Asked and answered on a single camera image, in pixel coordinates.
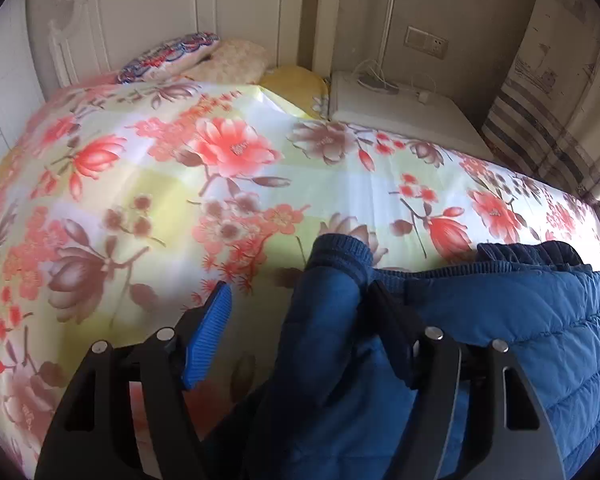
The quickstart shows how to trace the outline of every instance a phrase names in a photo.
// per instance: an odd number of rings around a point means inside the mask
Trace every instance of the floral bedspread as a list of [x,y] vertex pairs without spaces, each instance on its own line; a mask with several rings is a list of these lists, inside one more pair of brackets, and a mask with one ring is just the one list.
[[294,282],[327,232],[360,238],[382,268],[559,239],[600,270],[590,207],[462,153],[311,120],[257,86],[69,89],[30,120],[0,185],[2,446],[31,478],[89,346],[144,340],[225,280],[232,317],[187,395],[204,435],[269,374]]

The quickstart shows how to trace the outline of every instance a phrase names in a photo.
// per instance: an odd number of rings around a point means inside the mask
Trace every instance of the striped curtain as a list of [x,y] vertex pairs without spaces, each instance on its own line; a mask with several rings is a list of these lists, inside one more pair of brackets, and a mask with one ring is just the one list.
[[536,0],[482,128],[504,166],[600,201],[600,8]]

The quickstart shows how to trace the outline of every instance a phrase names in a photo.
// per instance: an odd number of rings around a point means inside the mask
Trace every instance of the pillow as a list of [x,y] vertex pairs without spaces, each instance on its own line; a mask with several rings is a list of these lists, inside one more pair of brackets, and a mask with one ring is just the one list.
[[269,54],[259,44],[247,40],[229,40],[182,75],[195,81],[220,84],[256,84],[269,65]]
[[168,79],[191,68],[211,54],[220,38],[210,32],[196,32],[165,41],[129,62],[118,74],[121,83]]
[[329,87],[317,73],[301,66],[281,66],[267,73],[260,86],[285,98],[314,119],[326,119]]
[[72,85],[68,88],[88,88],[91,86],[117,84],[120,84],[120,81],[118,80],[118,72],[105,72],[104,74],[98,74],[90,77],[85,81],[80,81],[77,85]]

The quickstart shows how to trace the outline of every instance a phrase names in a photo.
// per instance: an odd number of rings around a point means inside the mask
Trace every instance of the electrical outlet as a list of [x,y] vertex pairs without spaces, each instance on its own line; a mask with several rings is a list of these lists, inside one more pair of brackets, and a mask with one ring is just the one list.
[[438,59],[445,59],[449,42],[419,28],[409,27],[404,37],[404,45]]

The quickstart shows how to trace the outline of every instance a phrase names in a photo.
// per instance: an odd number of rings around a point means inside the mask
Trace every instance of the yellow pillow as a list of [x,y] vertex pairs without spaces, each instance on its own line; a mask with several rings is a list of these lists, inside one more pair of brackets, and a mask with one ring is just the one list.
[[194,81],[218,84],[256,84],[269,65],[263,46],[247,40],[221,41],[210,59],[182,72]]
[[301,66],[281,66],[267,73],[260,86],[295,104],[314,119],[326,119],[329,88],[314,72]]

